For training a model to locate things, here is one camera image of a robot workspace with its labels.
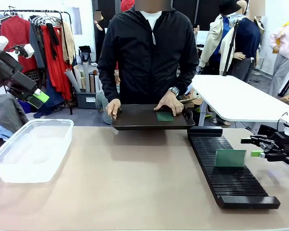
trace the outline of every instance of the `zipper pull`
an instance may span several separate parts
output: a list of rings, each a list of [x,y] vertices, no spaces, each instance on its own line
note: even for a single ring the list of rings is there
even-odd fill
[[[154,36],[153,31],[152,31],[152,38],[153,38],[153,44],[156,45],[155,36]]]

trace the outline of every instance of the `red garment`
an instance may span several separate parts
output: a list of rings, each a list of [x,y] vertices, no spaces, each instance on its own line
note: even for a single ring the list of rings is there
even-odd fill
[[[41,26],[44,36],[44,47],[46,54],[47,68],[52,86],[56,92],[61,92],[65,100],[71,99],[71,83],[68,77],[64,74],[66,69],[71,68],[71,65],[67,64],[63,60],[62,51],[62,39],[61,39],[61,28],[54,27],[54,31],[58,37],[59,45],[54,45],[54,49],[57,53],[56,60],[53,59],[51,51],[50,34],[47,26]]]
[[[30,22],[18,16],[11,17],[2,22],[0,35],[9,40],[6,50],[15,45],[28,44],[30,43]],[[34,56],[29,59],[19,56],[18,62],[24,67],[23,73],[38,68]]]
[[[135,4],[135,0],[122,0],[121,11],[128,11]]]

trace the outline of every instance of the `white shirt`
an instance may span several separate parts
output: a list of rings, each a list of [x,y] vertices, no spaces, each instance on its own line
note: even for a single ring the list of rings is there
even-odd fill
[[[155,26],[156,20],[162,15],[162,11],[157,13],[147,13],[144,11],[140,11],[140,13],[146,18],[146,20],[149,21],[152,30]]]

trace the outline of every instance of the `clear plastic container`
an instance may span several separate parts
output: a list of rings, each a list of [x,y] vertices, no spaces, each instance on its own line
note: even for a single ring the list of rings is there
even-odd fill
[[[72,141],[68,119],[34,119],[0,147],[0,177],[9,183],[50,181]]]

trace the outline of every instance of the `black cap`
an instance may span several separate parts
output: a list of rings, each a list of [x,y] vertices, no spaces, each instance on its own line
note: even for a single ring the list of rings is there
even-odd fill
[[[223,15],[232,14],[240,9],[241,7],[236,3],[236,0],[222,0],[220,3],[220,13]]]

